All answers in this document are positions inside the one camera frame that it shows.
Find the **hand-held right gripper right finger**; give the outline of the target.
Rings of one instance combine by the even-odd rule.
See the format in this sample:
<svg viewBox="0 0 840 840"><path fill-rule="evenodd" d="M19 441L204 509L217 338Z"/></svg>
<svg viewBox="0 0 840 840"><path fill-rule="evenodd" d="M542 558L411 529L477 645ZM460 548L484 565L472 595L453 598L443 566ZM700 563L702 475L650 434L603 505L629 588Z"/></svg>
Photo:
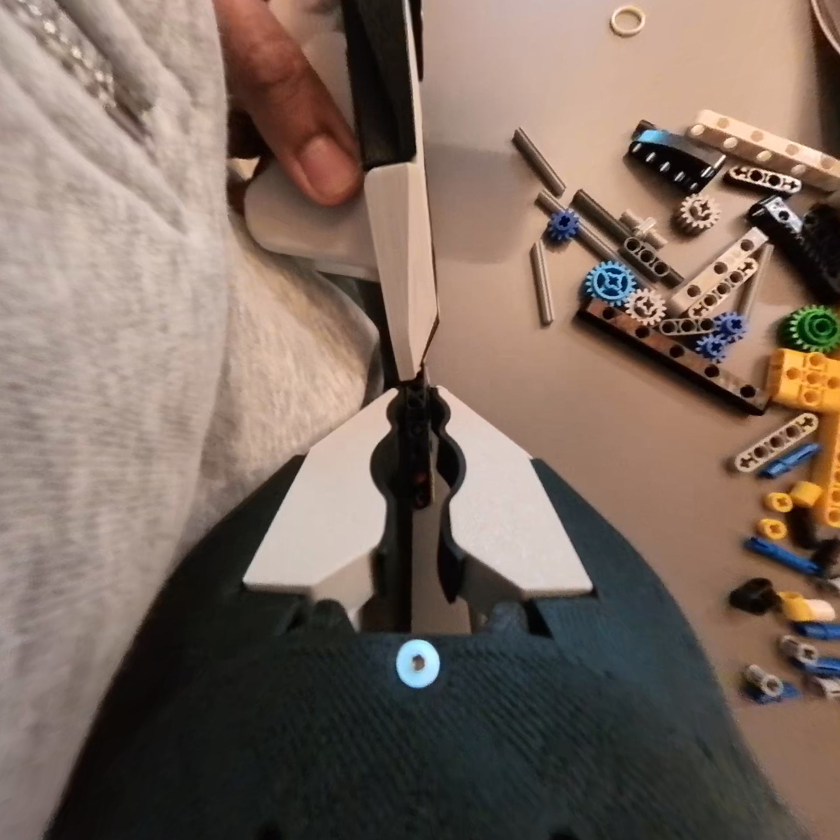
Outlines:
<svg viewBox="0 0 840 840"><path fill-rule="evenodd" d="M446 488L437 577L447 603L488 617L504 602L592 595L535 459L444 387L432 387L429 401Z"/></svg>

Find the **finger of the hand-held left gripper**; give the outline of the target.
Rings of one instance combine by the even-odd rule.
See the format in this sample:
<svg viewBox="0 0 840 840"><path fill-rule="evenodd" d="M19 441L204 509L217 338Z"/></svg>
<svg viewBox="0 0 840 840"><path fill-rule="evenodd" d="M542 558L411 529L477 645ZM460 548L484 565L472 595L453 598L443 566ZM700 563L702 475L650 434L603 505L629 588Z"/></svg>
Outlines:
<svg viewBox="0 0 840 840"><path fill-rule="evenodd" d="M422 162L371 169L364 200L400 382L415 379L438 324L434 247Z"/></svg>
<svg viewBox="0 0 840 840"><path fill-rule="evenodd" d="M424 363L427 348L438 323L438 293L424 152L424 120L419 72L421 50L417 46L420 24L413 9L414 4L406 2L406 43L415 140L415 155L407 164L407 338L413 368L418 370Z"/></svg>

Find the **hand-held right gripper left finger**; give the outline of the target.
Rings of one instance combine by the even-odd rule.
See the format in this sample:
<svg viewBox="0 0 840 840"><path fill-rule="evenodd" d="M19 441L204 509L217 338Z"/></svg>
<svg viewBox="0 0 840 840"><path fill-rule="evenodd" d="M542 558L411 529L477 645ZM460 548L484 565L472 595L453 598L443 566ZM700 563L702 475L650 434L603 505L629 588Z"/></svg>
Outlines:
<svg viewBox="0 0 840 840"><path fill-rule="evenodd" d="M252 592L369 602L385 628L408 626L407 514L397 499L406 388L392 388L311 447L243 583Z"/></svg>

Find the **thin black lego beam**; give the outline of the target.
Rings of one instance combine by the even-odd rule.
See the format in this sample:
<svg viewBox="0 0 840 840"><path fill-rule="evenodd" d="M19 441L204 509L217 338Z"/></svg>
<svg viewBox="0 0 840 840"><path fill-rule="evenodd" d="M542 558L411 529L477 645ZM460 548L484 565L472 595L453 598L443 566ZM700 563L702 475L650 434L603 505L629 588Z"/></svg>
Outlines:
<svg viewBox="0 0 840 840"><path fill-rule="evenodd" d="M434 499L434 469L431 398L421 374L403 393L402 458L406 497L413 510L424 510Z"/></svg>

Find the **light grey lego axle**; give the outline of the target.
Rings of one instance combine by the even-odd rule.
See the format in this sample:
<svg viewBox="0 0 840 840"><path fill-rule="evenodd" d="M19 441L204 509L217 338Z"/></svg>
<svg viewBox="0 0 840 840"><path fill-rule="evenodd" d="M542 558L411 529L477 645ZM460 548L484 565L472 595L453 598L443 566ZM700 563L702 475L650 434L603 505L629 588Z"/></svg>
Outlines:
<svg viewBox="0 0 840 840"><path fill-rule="evenodd" d="M532 280L537 298L540 324L548 328L554 321L549 272L542 240L537 240L529 251Z"/></svg>

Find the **dark grey lego axle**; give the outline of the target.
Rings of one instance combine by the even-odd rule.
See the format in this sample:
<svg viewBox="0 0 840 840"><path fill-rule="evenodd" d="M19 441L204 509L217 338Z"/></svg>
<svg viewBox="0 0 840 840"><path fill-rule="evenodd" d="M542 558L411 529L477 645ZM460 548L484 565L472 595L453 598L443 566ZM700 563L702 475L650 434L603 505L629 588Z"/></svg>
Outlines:
<svg viewBox="0 0 840 840"><path fill-rule="evenodd" d="M577 190L571 203L576 212L615 242L622 244L634 236L628 226L611 215L585 190Z"/></svg>

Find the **large blue lego gear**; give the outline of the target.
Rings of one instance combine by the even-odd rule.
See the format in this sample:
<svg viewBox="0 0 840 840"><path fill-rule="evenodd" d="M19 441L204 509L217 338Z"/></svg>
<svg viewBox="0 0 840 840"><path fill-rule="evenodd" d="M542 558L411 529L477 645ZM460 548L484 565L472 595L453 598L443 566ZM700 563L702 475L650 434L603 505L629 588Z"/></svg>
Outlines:
<svg viewBox="0 0 840 840"><path fill-rule="evenodd" d="M623 305L639 289L634 273L617 260L598 263L587 272L581 285L581 293L586 297L614 306Z"/></svg>

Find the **long black lego beam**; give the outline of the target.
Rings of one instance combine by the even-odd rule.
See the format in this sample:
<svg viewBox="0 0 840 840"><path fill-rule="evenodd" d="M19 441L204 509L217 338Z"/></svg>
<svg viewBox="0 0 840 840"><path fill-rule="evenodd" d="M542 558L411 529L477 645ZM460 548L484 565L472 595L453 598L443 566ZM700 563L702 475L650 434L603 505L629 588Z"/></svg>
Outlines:
<svg viewBox="0 0 840 840"><path fill-rule="evenodd" d="M770 396L763 388L731 373L721 362L708 360L676 339L634 320L619 308L591 299L577 309L575 317L733 410L753 417L761 417L767 411Z"/></svg>

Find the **light grey lego connector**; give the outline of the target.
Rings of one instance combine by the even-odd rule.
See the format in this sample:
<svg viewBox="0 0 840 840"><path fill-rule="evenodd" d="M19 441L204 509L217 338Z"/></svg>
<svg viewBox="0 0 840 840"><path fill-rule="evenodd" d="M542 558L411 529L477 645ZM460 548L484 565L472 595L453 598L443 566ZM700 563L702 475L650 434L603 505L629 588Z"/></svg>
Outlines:
<svg viewBox="0 0 840 840"><path fill-rule="evenodd" d="M644 242L654 250L661 250L668 244L668 239L657 227L657 220L653 217L641 218L634 212L626 209L619 217L619 222L625 227L628 233Z"/></svg>

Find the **grey lego gear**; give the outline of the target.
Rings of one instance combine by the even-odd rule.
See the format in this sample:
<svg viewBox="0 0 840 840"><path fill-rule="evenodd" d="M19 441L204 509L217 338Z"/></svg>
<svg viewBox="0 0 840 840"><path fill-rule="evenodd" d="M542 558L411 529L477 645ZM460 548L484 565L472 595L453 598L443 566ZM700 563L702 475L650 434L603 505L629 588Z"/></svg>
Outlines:
<svg viewBox="0 0 840 840"><path fill-rule="evenodd" d="M626 298L625 314L645 327L654 327L667 317L667 303L663 295L654 289L638 288Z"/></svg>

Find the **short grey lego liftarm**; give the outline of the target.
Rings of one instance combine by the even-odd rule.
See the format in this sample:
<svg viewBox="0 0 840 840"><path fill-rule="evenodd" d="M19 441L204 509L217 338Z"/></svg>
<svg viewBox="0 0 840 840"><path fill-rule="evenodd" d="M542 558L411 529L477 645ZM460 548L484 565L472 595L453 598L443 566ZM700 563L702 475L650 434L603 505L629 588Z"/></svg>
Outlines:
<svg viewBox="0 0 840 840"><path fill-rule="evenodd" d="M632 270L652 282L663 284L667 288L675 288L684 282L684 277L676 269L639 238L626 238L620 245L618 255Z"/></svg>

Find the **black curved lego panel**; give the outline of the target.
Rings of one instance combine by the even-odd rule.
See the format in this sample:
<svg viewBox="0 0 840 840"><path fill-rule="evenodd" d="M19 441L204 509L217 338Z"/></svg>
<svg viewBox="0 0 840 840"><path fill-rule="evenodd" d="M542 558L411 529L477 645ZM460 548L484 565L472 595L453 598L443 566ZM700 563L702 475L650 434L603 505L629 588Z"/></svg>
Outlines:
<svg viewBox="0 0 840 840"><path fill-rule="evenodd" d="M686 196L699 194L708 187L727 160L719 150L703 147L647 120L641 120L635 127L626 156L656 172Z"/></svg>

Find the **thin light grey lego liftarm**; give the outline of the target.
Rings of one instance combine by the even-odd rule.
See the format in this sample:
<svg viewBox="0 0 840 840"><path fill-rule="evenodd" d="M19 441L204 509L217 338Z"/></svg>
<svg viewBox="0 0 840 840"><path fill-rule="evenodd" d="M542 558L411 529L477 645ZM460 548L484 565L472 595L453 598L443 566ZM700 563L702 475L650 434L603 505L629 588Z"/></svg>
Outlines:
<svg viewBox="0 0 840 840"><path fill-rule="evenodd" d="M814 435L819 425L820 418L814 413L796 414L772 433L732 456L729 466L736 474L754 474Z"/></svg>

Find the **blue lego pin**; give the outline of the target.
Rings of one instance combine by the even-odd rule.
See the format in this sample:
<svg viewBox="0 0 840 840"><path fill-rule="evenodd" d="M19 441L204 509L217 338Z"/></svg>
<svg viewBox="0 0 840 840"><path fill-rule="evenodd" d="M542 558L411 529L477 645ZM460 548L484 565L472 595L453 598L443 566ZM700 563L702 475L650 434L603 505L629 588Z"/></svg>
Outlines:
<svg viewBox="0 0 840 840"><path fill-rule="evenodd" d="M773 480L787 475L811 461L820 454L821 450L822 447L819 444L804 444L769 462L759 470L758 476L762 479Z"/></svg>

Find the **pile of small lego pins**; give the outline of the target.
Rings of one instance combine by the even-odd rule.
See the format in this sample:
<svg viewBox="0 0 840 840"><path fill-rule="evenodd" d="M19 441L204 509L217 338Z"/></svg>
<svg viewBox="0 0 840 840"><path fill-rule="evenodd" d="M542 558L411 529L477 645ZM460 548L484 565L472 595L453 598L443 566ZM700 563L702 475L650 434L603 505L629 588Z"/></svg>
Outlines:
<svg viewBox="0 0 840 840"><path fill-rule="evenodd" d="M754 577L731 590L731 608L755 616L770 613L788 628L777 640L783 661L801 675L809 693L838 703L838 655L822 654L814 642L838 642L838 536L823 537L816 520L823 489L800 480L787 491L763 499L771 516L755 524L744 549L814 585L816 595L783 590L765 577Z"/></svg>

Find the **tan lego gear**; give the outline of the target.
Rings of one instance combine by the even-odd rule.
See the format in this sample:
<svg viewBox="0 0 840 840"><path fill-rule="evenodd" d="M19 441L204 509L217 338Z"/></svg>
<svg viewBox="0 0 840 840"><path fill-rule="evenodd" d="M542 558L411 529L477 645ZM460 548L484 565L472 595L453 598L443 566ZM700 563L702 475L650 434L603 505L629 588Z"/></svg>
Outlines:
<svg viewBox="0 0 840 840"><path fill-rule="evenodd" d="M686 196L675 209L675 230L687 237L698 237L714 228L721 217L721 206L713 196Z"/></svg>

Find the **yellow lego beam assembly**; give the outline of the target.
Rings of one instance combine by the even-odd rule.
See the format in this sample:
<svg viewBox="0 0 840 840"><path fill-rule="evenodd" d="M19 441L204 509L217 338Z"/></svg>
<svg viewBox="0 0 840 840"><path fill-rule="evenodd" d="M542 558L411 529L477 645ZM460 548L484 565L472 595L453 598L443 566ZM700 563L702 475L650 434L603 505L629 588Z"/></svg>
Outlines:
<svg viewBox="0 0 840 840"><path fill-rule="evenodd" d="M818 524L839 527L839 362L824 353L777 349L765 388L771 401L821 418L812 482L822 489L813 512Z"/></svg>

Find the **green lego gear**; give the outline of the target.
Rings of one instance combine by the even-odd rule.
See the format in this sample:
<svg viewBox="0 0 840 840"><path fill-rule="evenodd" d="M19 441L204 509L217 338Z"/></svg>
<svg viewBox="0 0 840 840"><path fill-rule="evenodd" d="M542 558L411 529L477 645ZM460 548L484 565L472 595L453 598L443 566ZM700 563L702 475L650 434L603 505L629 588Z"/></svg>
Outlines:
<svg viewBox="0 0 840 840"><path fill-rule="evenodd" d="M829 354L839 347L839 317L834 308L805 306L789 313L778 330L780 345L804 353Z"/></svg>

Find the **long white lego beam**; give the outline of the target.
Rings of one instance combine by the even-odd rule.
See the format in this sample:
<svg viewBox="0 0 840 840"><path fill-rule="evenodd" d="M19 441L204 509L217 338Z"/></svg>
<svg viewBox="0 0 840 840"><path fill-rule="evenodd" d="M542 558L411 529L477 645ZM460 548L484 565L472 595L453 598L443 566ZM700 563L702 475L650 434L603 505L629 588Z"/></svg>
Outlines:
<svg viewBox="0 0 840 840"><path fill-rule="evenodd" d="M791 175L803 184L836 192L839 161L821 150L711 110L701 110L685 136L760 168Z"/></svg>

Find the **black lego assembly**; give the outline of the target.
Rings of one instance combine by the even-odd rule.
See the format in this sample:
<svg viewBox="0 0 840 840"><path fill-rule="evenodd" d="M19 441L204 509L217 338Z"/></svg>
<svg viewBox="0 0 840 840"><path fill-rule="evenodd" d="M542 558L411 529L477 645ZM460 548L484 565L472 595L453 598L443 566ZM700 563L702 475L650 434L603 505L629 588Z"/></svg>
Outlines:
<svg viewBox="0 0 840 840"><path fill-rule="evenodd" d="M816 203L803 215L780 196L751 205L746 218L782 253L804 287L819 303L839 303L839 218L828 203Z"/></svg>

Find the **person's left hand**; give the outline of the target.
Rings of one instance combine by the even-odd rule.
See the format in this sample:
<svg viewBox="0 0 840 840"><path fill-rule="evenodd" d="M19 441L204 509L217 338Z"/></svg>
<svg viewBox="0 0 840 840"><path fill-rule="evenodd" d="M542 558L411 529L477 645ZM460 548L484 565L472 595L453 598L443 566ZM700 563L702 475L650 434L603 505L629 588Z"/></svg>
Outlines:
<svg viewBox="0 0 840 840"><path fill-rule="evenodd" d="M349 124L267 2L213 3L227 93L227 155L271 159L311 202L349 201L363 181Z"/></svg>

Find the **person's grey clothing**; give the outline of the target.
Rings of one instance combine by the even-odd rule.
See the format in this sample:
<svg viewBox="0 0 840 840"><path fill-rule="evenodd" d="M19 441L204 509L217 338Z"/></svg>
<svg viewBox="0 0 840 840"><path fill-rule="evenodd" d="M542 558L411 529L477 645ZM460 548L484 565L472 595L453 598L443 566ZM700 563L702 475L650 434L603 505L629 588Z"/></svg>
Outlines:
<svg viewBox="0 0 840 840"><path fill-rule="evenodd" d="M175 565L382 389L229 187L214 2L2 2L2 838L42 838Z"/></svg>

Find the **grey round bowl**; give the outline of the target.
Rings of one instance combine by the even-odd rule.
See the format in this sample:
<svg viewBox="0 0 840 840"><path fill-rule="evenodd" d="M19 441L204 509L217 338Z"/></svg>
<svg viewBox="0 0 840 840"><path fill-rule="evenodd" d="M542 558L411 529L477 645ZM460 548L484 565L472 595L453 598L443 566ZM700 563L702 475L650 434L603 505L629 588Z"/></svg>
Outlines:
<svg viewBox="0 0 840 840"><path fill-rule="evenodd" d="M810 5L825 41L839 55L839 1L810 1Z"/></svg>

